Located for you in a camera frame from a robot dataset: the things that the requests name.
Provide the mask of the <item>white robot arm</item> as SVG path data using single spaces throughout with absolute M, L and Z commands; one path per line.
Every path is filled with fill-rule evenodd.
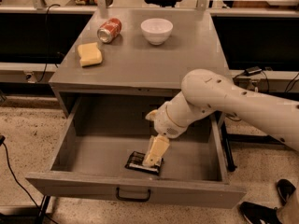
M 149 140 L 143 165 L 155 165 L 172 139 L 215 111 L 239 117 L 284 145 L 299 150 L 298 102 L 248 91 L 212 71 L 196 69 L 182 79 L 181 92 L 146 116 L 158 134 Z

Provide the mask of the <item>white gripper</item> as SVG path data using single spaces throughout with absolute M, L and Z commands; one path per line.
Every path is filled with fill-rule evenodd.
M 150 111 L 146 115 L 146 120 L 152 121 L 157 136 L 151 136 L 149 139 L 148 150 L 143 160 L 143 165 L 153 166 L 168 150 L 170 139 L 180 136 L 181 129 L 168 116 L 167 106 L 169 102 L 165 102 L 158 109 Z

